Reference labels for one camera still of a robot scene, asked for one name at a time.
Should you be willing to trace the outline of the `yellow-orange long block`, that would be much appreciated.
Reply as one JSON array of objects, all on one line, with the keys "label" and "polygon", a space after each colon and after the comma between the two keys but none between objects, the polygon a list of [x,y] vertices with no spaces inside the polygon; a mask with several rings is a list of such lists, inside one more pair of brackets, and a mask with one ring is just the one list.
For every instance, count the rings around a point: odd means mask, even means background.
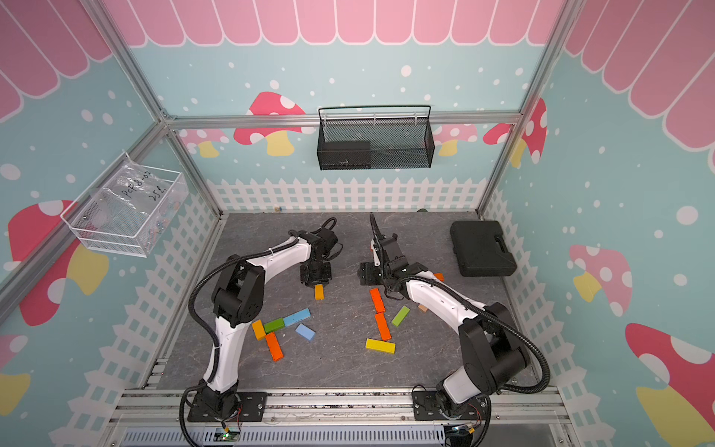
[{"label": "yellow-orange long block", "polygon": [[325,298],[324,286],[322,284],[316,285],[314,288],[314,293],[315,293],[315,299],[317,301],[322,301]]}]

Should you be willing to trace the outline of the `yellow-orange short block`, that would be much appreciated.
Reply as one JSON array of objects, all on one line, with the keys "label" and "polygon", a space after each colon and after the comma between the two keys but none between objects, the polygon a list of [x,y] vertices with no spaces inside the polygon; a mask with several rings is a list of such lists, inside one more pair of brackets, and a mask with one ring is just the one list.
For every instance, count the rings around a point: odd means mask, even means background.
[{"label": "yellow-orange short block", "polygon": [[266,330],[264,329],[264,324],[262,320],[256,320],[251,324],[251,328],[254,332],[255,338],[258,341],[262,341],[266,338]]}]

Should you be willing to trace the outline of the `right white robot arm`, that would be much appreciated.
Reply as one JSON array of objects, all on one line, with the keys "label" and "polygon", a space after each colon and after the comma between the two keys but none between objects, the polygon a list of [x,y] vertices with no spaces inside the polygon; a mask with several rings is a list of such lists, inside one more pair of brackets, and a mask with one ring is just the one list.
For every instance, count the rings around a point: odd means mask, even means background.
[{"label": "right white robot arm", "polygon": [[550,383],[551,371],[543,352],[516,328],[509,309],[468,298],[439,280],[426,266],[411,263],[370,214],[371,249],[376,275],[392,299],[404,298],[426,307],[459,336],[462,366],[438,383],[435,403],[447,418],[454,418],[471,400],[487,400],[507,390],[537,394]]}]

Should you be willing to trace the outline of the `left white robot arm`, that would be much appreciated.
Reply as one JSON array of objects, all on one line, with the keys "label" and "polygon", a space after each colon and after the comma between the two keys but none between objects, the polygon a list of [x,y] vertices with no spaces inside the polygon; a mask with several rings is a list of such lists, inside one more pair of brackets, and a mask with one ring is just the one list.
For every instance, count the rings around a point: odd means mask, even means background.
[{"label": "left white robot arm", "polygon": [[[260,253],[232,255],[198,281],[189,295],[187,310],[212,339],[212,353],[202,379],[188,389],[196,393],[190,403],[195,415],[225,421],[238,413],[238,363],[249,327],[264,306],[266,283],[299,266],[303,285],[316,290],[329,284],[331,260],[338,256],[333,252],[338,244],[333,231],[336,224],[337,219],[331,217],[316,230],[292,230],[279,246]],[[214,324],[210,325],[197,313],[196,301],[212,279],[217,282],[212,292]]]}]

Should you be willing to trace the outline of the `red-orange block upper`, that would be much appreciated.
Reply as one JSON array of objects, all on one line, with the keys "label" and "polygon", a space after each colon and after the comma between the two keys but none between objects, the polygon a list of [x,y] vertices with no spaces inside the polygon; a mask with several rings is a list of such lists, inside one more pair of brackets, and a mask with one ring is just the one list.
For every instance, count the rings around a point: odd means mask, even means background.
[{"label": "red-orange block upper", "polygon": [[382,298],[382,294],[379,289],[370,289],[370,296],[372,298],[372,303],[374,304],[374,309],[376,314],[385,313],[385,304]]}]

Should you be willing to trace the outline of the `lime green block right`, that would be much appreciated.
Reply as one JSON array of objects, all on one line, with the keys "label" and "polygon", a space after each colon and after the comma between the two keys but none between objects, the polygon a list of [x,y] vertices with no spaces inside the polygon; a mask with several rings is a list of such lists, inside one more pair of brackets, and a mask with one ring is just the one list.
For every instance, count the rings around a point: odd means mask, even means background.
[{"label": "lime green block right", "polygon": [[409,307],[406,307],[406,305],[404,305],[404,306],[398,311],[398,313],[394,316],[393,320],[391,320],[392,325],[393,325],[394,327],[400,327],[400,325],[402,324],[402,322],[404,322],[404,320],[406,319],[406,317],[409,315],[410,311],[411,311],[411,309],[409,309]]}]

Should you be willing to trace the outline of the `light blue long block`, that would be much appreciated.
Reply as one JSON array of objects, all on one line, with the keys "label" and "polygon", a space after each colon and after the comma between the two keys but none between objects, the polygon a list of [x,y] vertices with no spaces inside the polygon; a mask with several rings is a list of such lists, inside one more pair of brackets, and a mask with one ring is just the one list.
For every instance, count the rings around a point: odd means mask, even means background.
[{"label": "light blue long block", "polygon": [[311,317],[310,310],[308,308],[305,308],[305,309],[300,310],[296,313],[293,313],[289,316],[286,316],[285,318],[283,318],[283,321],[284,321],[284,325],[286,327],[290,327],[293,324],[300,323],[303,320],[306,320],[307,318],[310,318],[310,317]]}]

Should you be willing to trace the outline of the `light blue short block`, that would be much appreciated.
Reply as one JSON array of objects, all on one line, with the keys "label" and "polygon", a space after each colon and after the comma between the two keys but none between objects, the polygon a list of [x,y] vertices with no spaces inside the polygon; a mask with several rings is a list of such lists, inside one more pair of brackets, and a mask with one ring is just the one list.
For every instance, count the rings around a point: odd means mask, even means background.
[{"label": "light blue short block", "polygon": [[312,341],[316,335],[316,333],[309,327],[305,326],[305,324],[299,324],[296,328],[296,333],[308,341]]}]

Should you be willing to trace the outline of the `green short block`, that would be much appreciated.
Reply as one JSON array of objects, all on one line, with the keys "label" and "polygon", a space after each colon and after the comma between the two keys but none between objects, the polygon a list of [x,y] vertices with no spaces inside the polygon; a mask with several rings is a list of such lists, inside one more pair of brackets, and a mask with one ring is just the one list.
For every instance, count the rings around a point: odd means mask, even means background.
[{"label": "green short block", "polygon": [[266,334],[268,333],[275,333],[276,331],[279,331],[285,327],[285,321],[283,318],[277,318],[276,320],[272,320],[266,324],[264,324],[264,330],[266,331]]}]

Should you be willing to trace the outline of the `yellow long block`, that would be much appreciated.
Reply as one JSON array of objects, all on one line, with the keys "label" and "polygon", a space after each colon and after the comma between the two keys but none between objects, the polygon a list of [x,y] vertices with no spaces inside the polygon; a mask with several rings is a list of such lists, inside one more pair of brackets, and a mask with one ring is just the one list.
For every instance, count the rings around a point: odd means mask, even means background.
[{"label": "yellow long block", "polygon": [[394,354],[396,352],[395,344],[370,338],[366,340],[365,348],[387,354]]}]

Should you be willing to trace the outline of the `orange long block left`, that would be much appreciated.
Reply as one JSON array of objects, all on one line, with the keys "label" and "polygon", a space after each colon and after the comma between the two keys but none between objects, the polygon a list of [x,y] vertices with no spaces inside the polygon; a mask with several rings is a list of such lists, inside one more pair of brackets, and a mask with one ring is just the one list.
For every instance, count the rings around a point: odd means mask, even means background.
[{"label": "orange long block left", "polygon": [[268,333],[266,335],[266,344],[268,345],[273,362],[278,362],[284,358],[284,353],[279,344],[279,340],[277,340],[277,335],[275,333]]}]

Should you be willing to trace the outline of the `black plastic tool case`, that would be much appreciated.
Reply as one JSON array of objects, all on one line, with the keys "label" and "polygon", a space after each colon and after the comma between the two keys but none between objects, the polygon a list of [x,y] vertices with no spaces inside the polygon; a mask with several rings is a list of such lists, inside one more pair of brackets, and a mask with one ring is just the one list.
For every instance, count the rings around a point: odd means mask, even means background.
[{"label": "black plastic tool case", "polygon": [[517,263],[506,247],[497,221],[457,221],[450,228],[452,245],[463,277],[509,277]]}]

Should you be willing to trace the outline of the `black box in basket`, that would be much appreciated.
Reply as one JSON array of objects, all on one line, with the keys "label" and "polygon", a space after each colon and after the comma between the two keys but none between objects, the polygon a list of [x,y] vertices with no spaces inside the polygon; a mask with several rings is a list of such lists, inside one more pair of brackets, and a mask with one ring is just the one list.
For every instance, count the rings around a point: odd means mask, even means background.
[{"label": "black box in basket", "polygon": [[372,149],[369,141],[334,141],[318,145],[318,163],[322,171],[370,169]]}]

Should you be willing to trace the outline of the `plastic bag in basket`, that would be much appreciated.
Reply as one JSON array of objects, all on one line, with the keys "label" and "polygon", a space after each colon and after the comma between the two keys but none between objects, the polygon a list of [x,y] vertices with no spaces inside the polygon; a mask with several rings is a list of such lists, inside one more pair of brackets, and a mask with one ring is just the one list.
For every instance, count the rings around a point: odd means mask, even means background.
[{"label": "plastic bag in basket", "polygon": [[167,202],[172,182],[131,160],[106,184],[97,189],[90,210],[85,212],[88,229],[100,232],[114,243],[132,244],[149,251],[158,239],[161,225],[156,211]]}]

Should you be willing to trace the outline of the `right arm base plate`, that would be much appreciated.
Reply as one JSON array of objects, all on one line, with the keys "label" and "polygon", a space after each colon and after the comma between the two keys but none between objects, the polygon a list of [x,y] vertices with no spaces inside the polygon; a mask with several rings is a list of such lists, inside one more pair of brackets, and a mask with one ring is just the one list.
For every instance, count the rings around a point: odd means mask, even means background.
[{"label": "right arm base plate", "polygon": [[483,420],[487,413],[487,402],[487,397],[473,397],[463,403],[453,403],[445,392],[422,387],[411,392],[413,417],[417,421]]}]

